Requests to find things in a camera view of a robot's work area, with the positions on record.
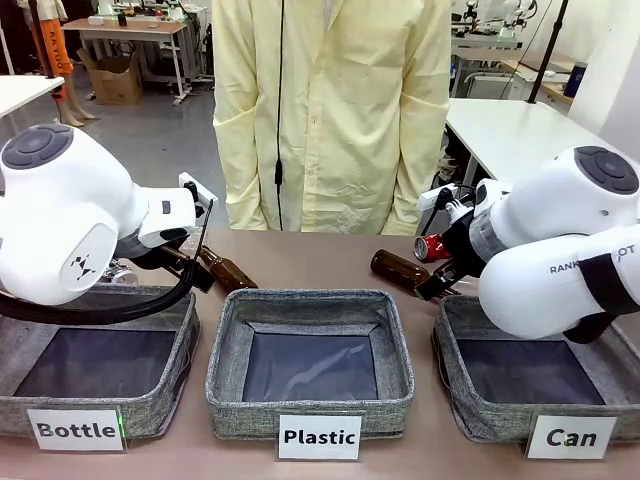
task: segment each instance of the black pole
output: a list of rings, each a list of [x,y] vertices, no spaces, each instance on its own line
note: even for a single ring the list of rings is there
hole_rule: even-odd
[[[42,68],[47,78],[54,78],[53,69],[51,68],[51,62],[49,61],[49,53],[47,52],[47,46],[44,43],[44,37],[42,36],[42,28],[40,27],[40,16],[38,15],[38,0],[29,0],[29,9],[31,10],[31,18],[33,19],[33,28],[36,32],[36,42],[42,52]]]
[[[536,81],[533,84],[533,88],[531,89],[531,95],[529,96],[529,100],[527,100],[527,103],[536,103],[536,97],[538,96],[538,92],[540,91],[540,87],[542,86],[542,80],[544,79],[544,72],[547,71],[547,67],[549,66],[549,61],[551,60],[551,54],[553,53],[553,49],[556,46],[556,41],[558,40],[558,35],[560,34],[560,30],[562,29],[562,20],[564,19],[564,14],[567,11],[568,5],[569,5],[569,0],[562,0],[562,5],[560,6],[560,12],[558,13],[558,18],[556,19],[556,23],[553,24],[553,32],[551,33],[551,38],[549,39],[549,45],[547,45],[547,51],[544,52],[544,57],[542,58],[542,64],[540,65],[540,70],[538,70],[538,76],[536,77]]]

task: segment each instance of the shirt sleeve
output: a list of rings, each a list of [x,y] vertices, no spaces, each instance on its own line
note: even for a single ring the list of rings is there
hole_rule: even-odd
[[[409,32],[400,96],[400,165],[385,235],[413,235],[420,194],[431,187],[449,108],[449,0],[424,0]]]
[[[260,207],[254,119],[258,87],[249,0],[213,0],[216,109],[213,126],[234,229],[267,230]]]

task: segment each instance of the cardboard box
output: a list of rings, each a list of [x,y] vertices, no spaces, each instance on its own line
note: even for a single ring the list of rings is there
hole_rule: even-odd
[[[100,105],[134,105],[142,96],[138,52],[129,57],[105,57],[97,62],[81,48],[78,56],[89,71]]]

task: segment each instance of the person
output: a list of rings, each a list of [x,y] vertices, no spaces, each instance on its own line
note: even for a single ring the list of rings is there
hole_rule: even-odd
[[[23,9],[24,20],[31,28],[40,63],[44,65],[44,55],[46,55],[51,64],[51,73],[55,76],[64,77],[64,84],[60,90],[54,91],[51,95],[58,106],[60,121],[73,127],[82,127],[84,123],[78,120],[76,115],[82,120],[95,120],[96,117],[88,113],[82,108],[80,102],[78,102],[73,86],[73,76],[71,74],[73,72],[73,65],[67,55],[64,34],[60,26],[60,21],[67,19],[67,12],[64,9],[62,0],[37,1],[38,17],[45,52],[42,51],[40,41],[38,41],[37,38],[31,9],[29,7],[29,0],[16,0],[16,4]]]
[[[231,227],[415,234],[448,110],[450,37],[449,0],[214,0]]]

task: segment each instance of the white pillar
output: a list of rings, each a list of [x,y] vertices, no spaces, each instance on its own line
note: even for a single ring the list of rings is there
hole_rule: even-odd
[[[614,0],[569,117],[640,161],[640,2]]]

